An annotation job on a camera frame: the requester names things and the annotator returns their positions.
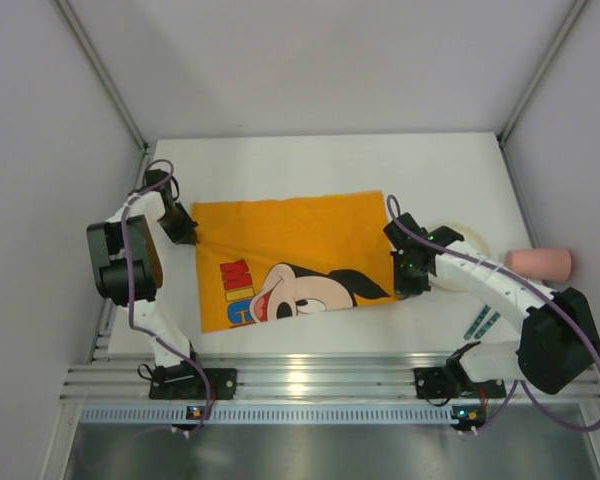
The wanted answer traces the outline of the orange cartoon mouse placemat cloth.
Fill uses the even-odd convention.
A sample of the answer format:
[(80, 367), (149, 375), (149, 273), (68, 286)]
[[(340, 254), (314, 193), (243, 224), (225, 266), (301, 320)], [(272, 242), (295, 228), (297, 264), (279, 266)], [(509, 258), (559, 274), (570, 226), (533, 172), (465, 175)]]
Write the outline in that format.
[(205, 333), (396, 300), (379, 191), (201, 202), (191, 212)]

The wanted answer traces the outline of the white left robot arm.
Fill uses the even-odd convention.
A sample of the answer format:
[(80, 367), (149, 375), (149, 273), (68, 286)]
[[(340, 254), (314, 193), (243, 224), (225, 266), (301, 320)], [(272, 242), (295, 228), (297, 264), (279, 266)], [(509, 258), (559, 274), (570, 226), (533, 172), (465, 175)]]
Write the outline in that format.
[(158, 368), (193, 364), (190, 340), (160, 298), (171, 246), (195, 246), (198, 223), (179, 201), (171, 170), (148, 167), (141, 186), (108, 219), (86, 228), (91, 268), (99, 295), (127, 312), (129, 328), (148, 337)]

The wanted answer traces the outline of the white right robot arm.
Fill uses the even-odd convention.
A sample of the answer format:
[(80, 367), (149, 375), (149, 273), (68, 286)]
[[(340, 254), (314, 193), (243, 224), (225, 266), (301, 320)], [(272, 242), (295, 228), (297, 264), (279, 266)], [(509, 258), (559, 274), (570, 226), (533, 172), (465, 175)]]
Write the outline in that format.
[(456, 350), (446, 367), (462, 385), (518, 380), (555, 395), (600, 357), (597, 328), (580, 291), (532, 283), (484, 256), (459, 232), (447, 226), (427, 231), (408, 213), (384, 233), (394, 248), (398, 297), (430, 290), (436, 277), (460, 285), (516, 331), (514, 340), (468, 340)]

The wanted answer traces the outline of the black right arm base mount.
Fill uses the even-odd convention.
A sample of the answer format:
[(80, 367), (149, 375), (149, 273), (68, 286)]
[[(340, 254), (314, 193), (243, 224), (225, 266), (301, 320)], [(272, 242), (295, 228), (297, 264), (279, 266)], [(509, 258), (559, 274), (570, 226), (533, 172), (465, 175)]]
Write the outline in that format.
[(416, 396), (434, 403), (447, 399), (503, 399), (507, 395), (504, 383), (489, 380), (482, 383), (462, 383), (454, 379), (445, 367), (419, 367), (413, 370)]

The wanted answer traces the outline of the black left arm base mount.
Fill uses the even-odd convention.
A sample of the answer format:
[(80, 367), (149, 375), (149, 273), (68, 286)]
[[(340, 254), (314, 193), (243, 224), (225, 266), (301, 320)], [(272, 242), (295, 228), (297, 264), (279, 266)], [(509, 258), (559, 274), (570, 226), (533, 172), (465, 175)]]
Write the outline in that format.
[[(204, 368), (212, 400), (232, 400), (237, 389), (234, 368)], [(207, 389), (202, 376), (188, 363), (157, 367), (150, 373), (151, 400), (205, 400)]]

